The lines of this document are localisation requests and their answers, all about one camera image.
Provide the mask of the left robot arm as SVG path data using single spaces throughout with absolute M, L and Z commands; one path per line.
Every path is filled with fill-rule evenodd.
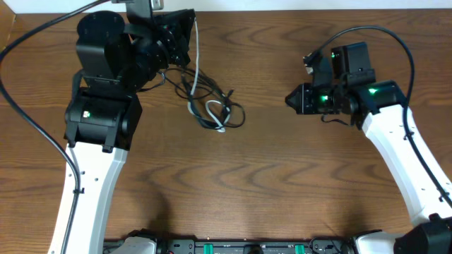
M 142 113 L 138 93 L 171 65 L 186 66 L 196 14 L 127 1 L 77 26 L 82 68 L 66 108 L 64 189 L 50 253 L 101 253 L 114 188 Z

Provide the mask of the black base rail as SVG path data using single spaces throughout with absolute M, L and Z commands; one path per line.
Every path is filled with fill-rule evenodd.
M 355 254 L 348 241 L 316 237 L 307 241 L 158 241 L 150 249 L 155 254 Z

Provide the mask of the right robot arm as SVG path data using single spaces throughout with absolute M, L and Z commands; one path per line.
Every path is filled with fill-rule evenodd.
M 342 253 L 450 253 L 451 181 L 420 135 L 407 97 L 392 80 L 376 81 L 367 44 L 359 42 L 303 58 L 310 83 L 285 98 L 297 114 L 347 114 L 383 157 L 405 201 L 413 228 L 401 235 L 353 236 Z

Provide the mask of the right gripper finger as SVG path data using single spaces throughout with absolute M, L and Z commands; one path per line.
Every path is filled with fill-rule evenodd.
M 297 114 L 302 113 L 302 105 L 299 102 L 288 101 L 287 105 L 293 108 Z
M 286 103 L 301 103 L 304 98 L 304 84 L 298 85 L 289 95 L 285 97 Z

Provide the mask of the cardboard box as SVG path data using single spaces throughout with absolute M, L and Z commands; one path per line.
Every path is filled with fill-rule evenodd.
M 0 3 L 0 48 L 4 50 L 11 36 L 16 14 L 1 0 Z

